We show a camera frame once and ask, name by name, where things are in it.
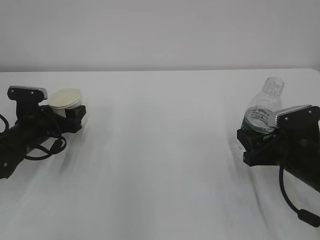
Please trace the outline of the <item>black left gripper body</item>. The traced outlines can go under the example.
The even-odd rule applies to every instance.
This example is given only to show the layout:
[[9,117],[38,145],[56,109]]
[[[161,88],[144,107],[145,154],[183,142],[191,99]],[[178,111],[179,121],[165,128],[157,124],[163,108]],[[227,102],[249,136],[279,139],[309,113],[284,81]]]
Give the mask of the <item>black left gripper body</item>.
[[37,137],[48,139],[53,137],[61,136],[64,133],[64,123],[66,117],[60,116],[59,114],[42,114],[37,112]]

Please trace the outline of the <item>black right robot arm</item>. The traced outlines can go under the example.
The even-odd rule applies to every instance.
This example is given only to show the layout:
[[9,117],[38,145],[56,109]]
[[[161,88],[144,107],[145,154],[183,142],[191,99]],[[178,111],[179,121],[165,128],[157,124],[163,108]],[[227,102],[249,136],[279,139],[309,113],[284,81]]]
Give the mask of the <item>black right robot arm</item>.
[[320,190],[320,131],[317,126],[304,129],[277,129],[270,134],[237,130],[245,151],[243,162],[250,167],[279,166],[288,152],[284,169],[313,188]]

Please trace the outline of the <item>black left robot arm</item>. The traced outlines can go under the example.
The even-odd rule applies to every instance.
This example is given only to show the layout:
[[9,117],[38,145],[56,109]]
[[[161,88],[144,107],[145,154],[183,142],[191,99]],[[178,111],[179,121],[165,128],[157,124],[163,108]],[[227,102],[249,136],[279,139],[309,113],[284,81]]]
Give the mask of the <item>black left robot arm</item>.
[[63,134],[81,130],[86,113],[84,105],[67,109],[65,116],[42,105],[18,119],[0,134],[0,178],[9,178],[23,160],[42,161],[61,153],[67,146]]

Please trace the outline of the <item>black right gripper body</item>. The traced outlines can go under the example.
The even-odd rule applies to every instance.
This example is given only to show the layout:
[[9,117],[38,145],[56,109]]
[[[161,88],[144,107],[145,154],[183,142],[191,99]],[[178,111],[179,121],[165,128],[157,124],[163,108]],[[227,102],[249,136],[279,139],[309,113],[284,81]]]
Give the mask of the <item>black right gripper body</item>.
[[243,153],[243,162],[250,167],[280,166],[285,157],[286,168],[296,168],[300,164],[300,136],[292,132],[274,132],[264,141],[261,148]]

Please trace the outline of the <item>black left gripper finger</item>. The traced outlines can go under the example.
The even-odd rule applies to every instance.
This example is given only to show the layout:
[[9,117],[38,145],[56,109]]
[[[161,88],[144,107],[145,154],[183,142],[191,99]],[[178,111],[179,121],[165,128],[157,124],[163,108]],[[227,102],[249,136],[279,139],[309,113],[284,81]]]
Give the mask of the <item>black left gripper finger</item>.
[[54,113],[49,105],[40,105],[39,109],[40,109],[41,114],[53,114]]
[[87,111],[84,105],[80,105],[72,109],[66,109],[64,132],[77,133],[82,128],[82,119],[84,118],[86,113]]

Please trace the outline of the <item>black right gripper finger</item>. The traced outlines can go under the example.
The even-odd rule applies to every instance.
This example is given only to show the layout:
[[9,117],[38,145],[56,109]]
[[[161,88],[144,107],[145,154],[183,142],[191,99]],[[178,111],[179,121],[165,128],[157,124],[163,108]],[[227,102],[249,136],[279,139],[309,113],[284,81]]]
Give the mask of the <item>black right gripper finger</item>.
[[246,151],[255,151],[262,147],[268,135],[240,128],[237,130],[236,137]]

